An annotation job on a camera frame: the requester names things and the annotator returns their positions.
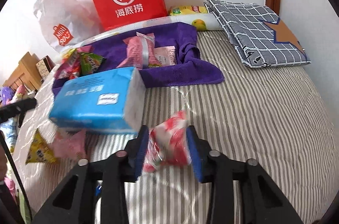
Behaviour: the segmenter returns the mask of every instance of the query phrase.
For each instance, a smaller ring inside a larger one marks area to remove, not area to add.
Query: white plastic bag
[[[33,12],[45,40],[59,53],[100,33],[99,22],[76,0],[37,0]]]

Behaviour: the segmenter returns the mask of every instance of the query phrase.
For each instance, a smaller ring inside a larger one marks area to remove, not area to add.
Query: orange star
[[[305,51],[302,49],[298,39],[287,27],[287,25],[279,18],[277,23],[271,23],[261,20],[267,27],[274,31],[274,42],[275,43],[290,43],[297,48],[305,56]]]

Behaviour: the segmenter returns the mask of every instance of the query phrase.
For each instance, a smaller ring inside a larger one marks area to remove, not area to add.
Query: person's hand
[[[0,181],[4,180],[6,172],[7,172],[7,157],[5,155],[5,151],[0,145]]]

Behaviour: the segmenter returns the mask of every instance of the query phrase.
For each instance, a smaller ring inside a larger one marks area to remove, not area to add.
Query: green snack packet
[[[104,57],[94,53],[83,53],[80,55],[80,64],[82,75],[89,75],[95,73],[102,62],[105,60]]]

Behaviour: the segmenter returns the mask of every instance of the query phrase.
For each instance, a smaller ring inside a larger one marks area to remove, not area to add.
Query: red label
[[[199,11],[199,6],[192,6],[192,11],[197,12],[197,13],[201,13]]]
[[[68,28],[62,24],[53,27],[53,35],[57,37],[59,45],[65,46],[73,38]]]

